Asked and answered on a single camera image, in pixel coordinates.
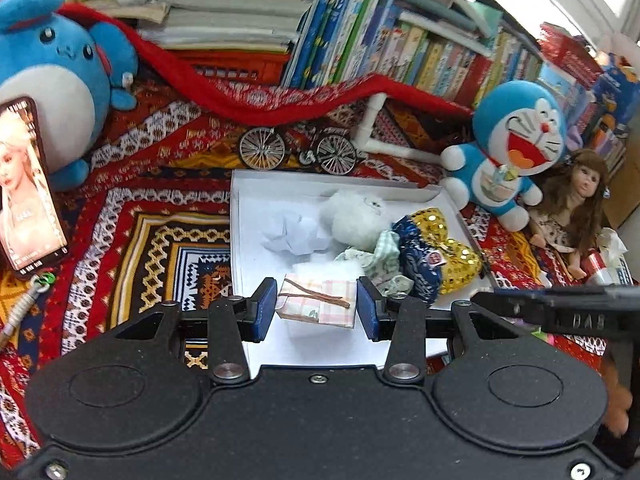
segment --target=metal screw head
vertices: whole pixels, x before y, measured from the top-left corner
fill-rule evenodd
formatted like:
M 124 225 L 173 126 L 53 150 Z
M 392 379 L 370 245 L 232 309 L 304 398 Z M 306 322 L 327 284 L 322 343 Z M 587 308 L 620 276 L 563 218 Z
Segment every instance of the metal screw head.
M 309 377 L 309 381 L 311 381 L 313 384 L 325 384 L 328 380 L 329 377 L 320 374 L 312 375 L 311 377 Z
M 591 466 L 589 464 L 579 463 L 571 469 L 571 480 L 587 480 L 591 475 Z
M 44 473 L 51 480 L 65 480 L 66 468 L 59 463 L 52 462 L 44 468 Z
M 420 370 L 416 365 L 409 363 L 396 363 L 389 367 L 389 375 L 394 379 L 408 380 L 415 379 L 420 374 Z
M 237 379 L 243 373 L 244 368 L 237 363 L 222 363 L 213 368 L 213 374 L 219 379 Z

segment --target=pink plaid box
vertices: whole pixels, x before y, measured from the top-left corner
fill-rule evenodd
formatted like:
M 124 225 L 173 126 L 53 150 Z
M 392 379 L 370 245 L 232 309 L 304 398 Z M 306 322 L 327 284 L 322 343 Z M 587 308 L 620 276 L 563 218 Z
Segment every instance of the pink plaid box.
M 278 296 L 276 312 L 282 319 L 353 328 L 356 319 L 355 281 L 310 280 L 299 278 L 296 274 L 287 274 L 285 279 L 293 283 L 284 281 L 280 294 L 299 294 L 300 296 Z M 318 300 L 294 283 L 309 291 L 340 297 L 349 303 L 349 307 Z

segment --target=smartphone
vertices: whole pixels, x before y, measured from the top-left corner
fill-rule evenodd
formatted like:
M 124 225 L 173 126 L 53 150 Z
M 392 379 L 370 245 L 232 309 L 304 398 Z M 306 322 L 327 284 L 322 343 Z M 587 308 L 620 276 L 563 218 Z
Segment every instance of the smartphone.
M 68 253 L 47 179 L 35 102 L 0 104 L 0 245 L 21 279 Z

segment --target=white box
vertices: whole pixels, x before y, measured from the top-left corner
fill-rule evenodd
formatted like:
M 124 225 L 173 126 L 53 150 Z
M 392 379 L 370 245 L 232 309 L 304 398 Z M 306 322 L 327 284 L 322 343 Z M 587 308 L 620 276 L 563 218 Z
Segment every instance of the white box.
M 234 293 L 250 296 L 265 277 L 278 281 L 308 256 L 276 253 L 262 246 L 267 218 L 285 211 L 319 219 L 322 202 L 338 189 L 373 194 L 386 201 L 392 218 L 428 207 L 437 207 L 447 219 L 449 236 L 475 246 L 449 195 L 439 186 L 418 189 L 415 184 L 388 180 L 335 177 L 320 174 L 235 170 L 231 181 L 231 273 Z M 344 250 L 332 242 L 327 251 L 314 253 L 311 261 L 331 261 Z M 476 276 L 466 287 L 441 296 L 437 308 L 452 301 L 468 300 L 477 290 L 490 288 L 489 279 Z M 290 366 L 384 365 L 389 342 L 367 339 L 356 316 L 353 330 L 273 317 L 269 333 L 260 344 L 246 345 L 252 376 L 262 364 Z M 446 351 L 446 341 L 427 339 L 427 355 Z

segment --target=blue plush toy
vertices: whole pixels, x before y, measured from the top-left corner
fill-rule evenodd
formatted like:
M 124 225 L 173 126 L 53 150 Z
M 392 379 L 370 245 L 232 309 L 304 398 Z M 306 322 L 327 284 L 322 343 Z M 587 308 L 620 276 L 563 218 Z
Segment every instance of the blue plush toy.
M 97 23 L 88 30 L 54 14 L 65 0 L 0 2 L 0 102 L 34 99 L 51 185 L 84 182 L 82 157 L 97 139 L 109 105 L 132 110 L 126 87 L 138 71 L 122 31 Z
M 441 155 L 450 176 L 440 181 L 462 209 L 469 201 L 498 217 L 507 231 L 529 222 L 526 209 L 542 192 L 530 175 L 555 164 L 564 151 L 564 117 L 553 96 L 529 81 L 511 81 L 487 95 L 473 116 L 475 142 L 449 146 Z

